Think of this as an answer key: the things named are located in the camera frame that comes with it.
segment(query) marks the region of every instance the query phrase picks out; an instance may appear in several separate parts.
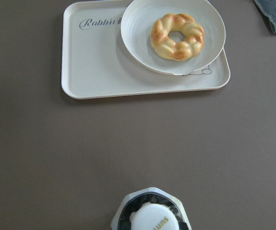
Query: white cap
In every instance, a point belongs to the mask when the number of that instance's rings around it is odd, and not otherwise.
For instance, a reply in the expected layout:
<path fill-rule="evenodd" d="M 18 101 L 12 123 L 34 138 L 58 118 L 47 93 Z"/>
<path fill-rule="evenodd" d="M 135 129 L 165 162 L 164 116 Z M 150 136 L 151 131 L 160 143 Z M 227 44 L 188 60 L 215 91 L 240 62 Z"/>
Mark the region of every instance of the white cap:
<path fill-rule="evenodd" d="M 144 204 L 132 214 L 131 222 L 131 230 L 179 230 L 174 214 L 159 204 Z"/>

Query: round plate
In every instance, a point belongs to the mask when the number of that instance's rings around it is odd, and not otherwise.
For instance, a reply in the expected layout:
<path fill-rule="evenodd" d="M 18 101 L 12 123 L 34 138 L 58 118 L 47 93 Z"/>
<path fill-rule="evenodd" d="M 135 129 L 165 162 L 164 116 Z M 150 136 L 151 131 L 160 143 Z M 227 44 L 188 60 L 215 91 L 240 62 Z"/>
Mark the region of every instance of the round plate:
<path fill-rule="evenodd" d="M 151 28 L 167 13 L 188 14 L 204 28 L 204 47 L 199 55 L 173 61 L 155 52 L 150 41 Z M 219 56 L 225 42 L 225 27 L 220 14 L 206 0 L 134 0 L 123 15 L 121 36 L 131 55 L 145 67 L 163 74 L 188 75 Z"/>

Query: rectangular tray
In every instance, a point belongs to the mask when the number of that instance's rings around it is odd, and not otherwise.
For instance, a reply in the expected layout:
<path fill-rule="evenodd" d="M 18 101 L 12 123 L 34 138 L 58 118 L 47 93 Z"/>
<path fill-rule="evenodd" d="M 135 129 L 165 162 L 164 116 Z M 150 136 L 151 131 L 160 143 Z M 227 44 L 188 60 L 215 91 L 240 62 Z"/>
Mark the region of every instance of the rectangular tray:
<path fill-rule="evenodd" d="M 224 50 L 188 76 L 155 73 L 126 49 L 120 22 L 132 0 L 101 0 L 70 5 L 63 17 L 61 85 L 75 99 L 214 90 L 230 78 Z"/>

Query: brown tabletop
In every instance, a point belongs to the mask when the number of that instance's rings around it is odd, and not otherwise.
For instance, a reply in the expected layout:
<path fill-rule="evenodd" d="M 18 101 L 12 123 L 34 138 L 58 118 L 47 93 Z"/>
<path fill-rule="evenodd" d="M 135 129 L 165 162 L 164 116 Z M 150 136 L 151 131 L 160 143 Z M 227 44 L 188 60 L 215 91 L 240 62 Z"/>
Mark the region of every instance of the brown tabletop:
<path fill-rule="evenodd" d="M 210 1 L 223 88 L 89 100 L 60 83 L 74 2 L 0 0 L 0 230 L 108 230 L 151 186 L 194 230 L 276 230 L 276 35 L 254 2 Z"/>

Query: braided bread ring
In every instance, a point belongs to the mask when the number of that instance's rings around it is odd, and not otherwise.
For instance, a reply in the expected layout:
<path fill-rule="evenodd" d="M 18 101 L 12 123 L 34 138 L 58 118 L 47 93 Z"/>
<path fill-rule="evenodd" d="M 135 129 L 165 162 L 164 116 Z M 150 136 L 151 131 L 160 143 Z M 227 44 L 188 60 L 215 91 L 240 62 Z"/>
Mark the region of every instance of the braided bread ring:
<path fill-rule="evenodd" d="M 182 42 L 168 37 L 169 32 L 179 31 L 186 36 Z M 185 61 L 198 55 L 204 45 L 204 30 L 201 25 L 184 13 L 168 13 L 158 19 L 150 33 L 155 52 L 165 59 Z"/>

